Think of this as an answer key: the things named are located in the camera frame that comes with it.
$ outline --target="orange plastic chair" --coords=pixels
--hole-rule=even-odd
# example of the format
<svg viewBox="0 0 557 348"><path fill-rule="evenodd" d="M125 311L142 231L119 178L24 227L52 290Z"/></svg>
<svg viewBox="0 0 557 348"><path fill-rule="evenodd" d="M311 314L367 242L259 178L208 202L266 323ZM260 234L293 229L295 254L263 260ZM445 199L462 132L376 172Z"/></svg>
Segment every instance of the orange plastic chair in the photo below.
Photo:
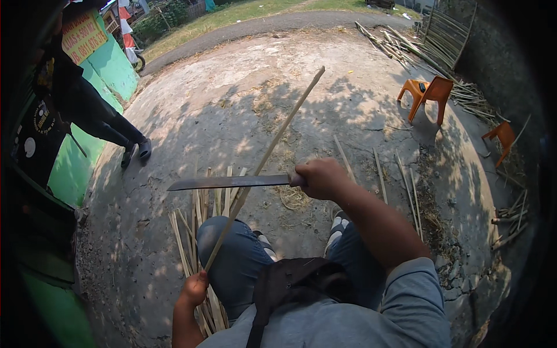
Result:
<svg viewBox="0 0 557 348"><path fill-rule="evenodd" d="M422 92L419 89L419 84L423 83L426 86L426 91ZM451 94L451 89L453 82L451 80L445 79L440 76L433 78L431 83L418 80L406 80L404 86L398 94L397 100L402 99L404 91L409 91L414 97L414 103L412 103L412 108L410 109L410 114L408 114L408 122L412 123L416 111L418 111L419 106L425 103L426 100L434 100L439 104L439 112L437 114L437 124L441 126L443 124L443 117L445 115L445 105Z"/></svg>
<svg viewBox="0 0 557 348"><path fill-rule="evenodd" d="M490 140L495 137L498 137L499 141L501 142L501 145L503 145L503 154L501 155L501 158L495 165L495 168L497 168L501 164L501 162L503 162L505 157L509 154L512 143L515 142L515 133L512 131L512 128L509 125L509 123L507 121L503 121L503 123L501 123L499 126L493 128L493 130L485 134L482 137L482 139L486 137L489 137Z"/></svg>

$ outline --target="yellow sign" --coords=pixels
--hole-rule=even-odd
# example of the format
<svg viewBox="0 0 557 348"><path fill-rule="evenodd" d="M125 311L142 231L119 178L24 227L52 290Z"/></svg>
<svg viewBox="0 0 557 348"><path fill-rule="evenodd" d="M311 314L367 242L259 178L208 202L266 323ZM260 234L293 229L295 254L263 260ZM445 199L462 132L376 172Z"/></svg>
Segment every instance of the yellow sign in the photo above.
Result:
<svg viewBox="0 0 557 348"><path fill-rule="evenodd" d="M79 65L108 39L91 11L62 27L62 49Z"/></svg>

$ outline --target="jeans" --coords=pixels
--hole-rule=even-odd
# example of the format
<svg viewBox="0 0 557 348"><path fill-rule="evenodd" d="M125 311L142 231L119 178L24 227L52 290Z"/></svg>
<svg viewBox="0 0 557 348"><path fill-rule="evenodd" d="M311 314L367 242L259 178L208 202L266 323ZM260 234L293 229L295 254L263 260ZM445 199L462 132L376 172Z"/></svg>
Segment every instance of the jeans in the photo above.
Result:
<svg viewBox="0 0 557 348"><path fill-rule="evenodd" d="M197 233L201 265L205 267L227 217L205 221ZM349 223L330 246L328 258L340 263L352 280L357 304L376 310L385 289L385 270L366 249L360 234ZM261 267L273 263L248 225L235 220L208 272L209 282L233 323L253 303L253 288Z"/></svg>
<svg viewBox="0 0 557 348"><path fill-rule="evenodd" d="M68 90L64 99L58 107L62 120L75 123L85 133L120 146L144 140L143 134L83 77Z"/></svg>

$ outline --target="grass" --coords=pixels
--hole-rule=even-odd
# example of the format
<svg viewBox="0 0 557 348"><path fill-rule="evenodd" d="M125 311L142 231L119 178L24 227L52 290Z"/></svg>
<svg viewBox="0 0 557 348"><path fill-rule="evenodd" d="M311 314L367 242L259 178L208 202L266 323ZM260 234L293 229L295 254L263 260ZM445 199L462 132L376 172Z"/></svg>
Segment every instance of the grass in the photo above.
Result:
<svg viewBox="0 0 557 348"><path fill-rule="evenodd" d="M402 16L405 12L412 18L420 19L420 15L409 8L404 8L400 5L395 5L395 8L398 9L398 11L369 9L366 7L364 0L247 0L219 6L219 11L206 14L191 23L172 30L169 34L147 47L143 56L148 63L191 39L215 29L234 24L238 20L245 21L253 18L272 16L279 12L330 9L368 13L388 13L393 16Z"/></svg>
<svg viewBox="0 0 557 348"><path fill-rule="evenodd" d="M402 5L395 5L394 8L395 9L367 8L364 0L316 0L313 2L308 2L307 5L300 7L299 10L313 11L317 9L339 9L354 12L385 13L399 17L402 17L403 13L407 13L411 18L421 18L418 12L410 8L405 8Z"/></svg>

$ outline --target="shoe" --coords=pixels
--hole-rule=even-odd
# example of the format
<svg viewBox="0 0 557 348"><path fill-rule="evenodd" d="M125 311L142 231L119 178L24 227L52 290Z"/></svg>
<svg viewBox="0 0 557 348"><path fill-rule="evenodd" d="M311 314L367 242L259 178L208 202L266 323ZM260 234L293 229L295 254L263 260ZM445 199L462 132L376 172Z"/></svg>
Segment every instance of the shoe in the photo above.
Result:
<svg viewBox="0 0 557 348"><path fill-rule="evenodd" d="M145 138L139 143L139 159L146 161L151 157L151 139Z"/></svg>
<svg viewBox="0 0 557 348"><path fill-rule="evenodd" d="M253 233L257 236L257 239L261 243L261 246L263 247L263 250L265 250L267 255L269 255L269 257L274 262L277 262L279 260L279 258L277 257L277 254L273 250L273 247L271 247L271 243L269 243L269 240L267 239L267 237L265 237L263 235L263 233L261 233L261 231L258 231L258 230L253 231Z"/></svg>
<svg viewBox="0 0 557 348"><path fill-rule="evenodd" d="M133 156L135 151L135 144L129 142L126 146L126 150L124 151L124 156L122 157L122 162L120 163L120 167L126 169L128 165L130 165L131 157Z"/></svg>
<svg viewBox="0 0 557 348"><path fill-rule="evenodd" d="M350 218L346 213L342 210L338 211L333 219L333 225L331 226L331 232L329 233L329 240L327 241L327 245L325 246L325 252L323 253L323 257L327 257L329 253L329 248L331 244L337 239L340 238L346 226L350 223Z"/></svg>

